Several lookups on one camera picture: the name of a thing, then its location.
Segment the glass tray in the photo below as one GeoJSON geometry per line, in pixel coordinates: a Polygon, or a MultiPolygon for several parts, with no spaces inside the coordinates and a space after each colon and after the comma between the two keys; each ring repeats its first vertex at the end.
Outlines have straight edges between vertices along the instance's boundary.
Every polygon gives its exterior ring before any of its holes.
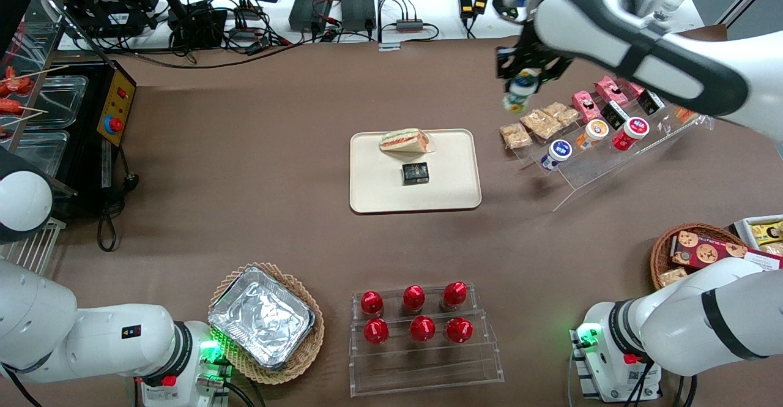
{"type": "Polygon", "coordinates": [[[29,130],[64,129],[73,124],[87,89],[83,76],[56,76],[45,79],[35,108],[48,113],[28,119],[29,130]]]}
{"type": "Polygon", "coordinates": [[[17,156],[54,177],[68,144],[68,132],[25,133],[19,141],[17,156]]]}
{"type": "Polygon", "coordinates": [[[427,299],[421,314],[436,324],[436,335],[427,343],[410,339],[410,322],[417,315],[400,314],[404,290],[397,289],[380,292],[389,338],[382,345],[370,345],[363,335],[369,317],[361,312],[358,303],[363,293],[353,295],[349,347],[351,397],[503,382],[497,338],[480,307],[475,287],[468,284],[467,300],[455,312],[440,309],[443,289],[444,286],[423,288],[427,299]],[[472,337],[461,345],[444,336],[445,324],[454,317],[466,318],[473,324],[472,337]]]}

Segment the green indicator light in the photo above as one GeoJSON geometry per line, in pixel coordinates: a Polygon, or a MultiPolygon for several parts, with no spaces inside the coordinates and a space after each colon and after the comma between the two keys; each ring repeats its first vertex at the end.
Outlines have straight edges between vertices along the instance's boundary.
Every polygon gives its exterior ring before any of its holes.
{"type": "Polygon", "coordinates": [[[202,360],[215,362],[220,359],[220,357],[223,357],[223,351],[220,349],[220,343],[218,343],[217,340],[204,341],[199,348],[201,349],[199,357],[202,360]]]}

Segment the wicker basket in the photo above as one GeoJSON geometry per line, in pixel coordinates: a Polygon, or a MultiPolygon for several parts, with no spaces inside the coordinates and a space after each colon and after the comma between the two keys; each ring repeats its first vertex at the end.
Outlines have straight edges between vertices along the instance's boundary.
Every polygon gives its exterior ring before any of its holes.
{"type": "Polygon", "coordinates": [[[302,301],[310,306],[310,309],[313,309],[313,312],[316,313],[316,324],[314,324],[313,330],[311,330],[310,334],[307,335],[301,345],[294,351],[291,359],[286,362],[285,368],[276,372],[262,368],[245,349],[235,345],[232,340],[217,329],[212,328],[212,335],[218,340],[221,349],[223,349],[223,353],[226,354],[227,359],[234,365],[234,368],[243,373],[244,376],[261,384],[282,384],[300,376],[311,364],[313,364],[314,360],[316,360],[316,355],[321,349],[321,345],[324,344],[324,314],[321,313],[321,309],[318,307],[315,299],[313,299],[313,296],[307,292],[304,285],[294,278],[293,275],[283,274],[277,268],[277,265],[256,263],[240,267],[227,276],[226,280],[223,280],[218,286],[218,289],[215,290],[215,295],[212,296],[212,301],[209,304],[210,309],[212,309],[213,304],[218,301],[218,298],[223,295],[224,290],[231,285],[234,279],[237,278],[239,274],[242,274],[246,268],[251,266],[258,267],[260,270],[271,275],[272,278],[302,299],[302,301]]]}
{"type": "Polygon", "coordinates": [[[652,245],[652,252],[650,253],[650,274],[652,275],[652,283],[655,285],[655,289],[661,289],[663,287],[663,282],[658,278],[658,274],[682,266],[673,264],[669,260],[669,253],[672,249],[672,237],[680,231],[690,231],[691,233],[703,235],[710,239],[747,246],[739,237],[736,237],[722,228],[718,228],[718,226],[707,223],[683,223],[674,228],[669,228],[665,233],[661,234],[661,237],[658,237],[658,240],[655,241],[655,245],[652,245]]]}

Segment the yellow control panel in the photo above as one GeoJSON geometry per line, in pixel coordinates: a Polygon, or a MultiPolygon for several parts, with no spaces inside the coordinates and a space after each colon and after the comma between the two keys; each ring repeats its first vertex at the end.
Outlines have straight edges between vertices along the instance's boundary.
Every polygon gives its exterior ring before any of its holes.
{"type": "Polygon", "coordinates": [[[136,88],[120,72],[114,72],[111,79],[109,93],[106,95],[106,103],[103,104],[98,133],[103,135],[111,144],[120,145],[122,134],[125,131],[125,122],[128,120],[128,112],[131,110],[133,96],[136,88]]]}

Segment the wire rack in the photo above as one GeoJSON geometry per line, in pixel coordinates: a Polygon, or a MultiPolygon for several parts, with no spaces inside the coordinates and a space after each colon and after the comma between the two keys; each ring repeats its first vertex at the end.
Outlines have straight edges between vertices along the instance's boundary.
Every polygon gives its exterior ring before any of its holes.
{"type": "Polygon", "coordinates": [[[32,237],[0,245],[0,259],[42,275],[46,273],[57,237],[63,228],[65,223],[50,217],[44,228],[32,237]]]}

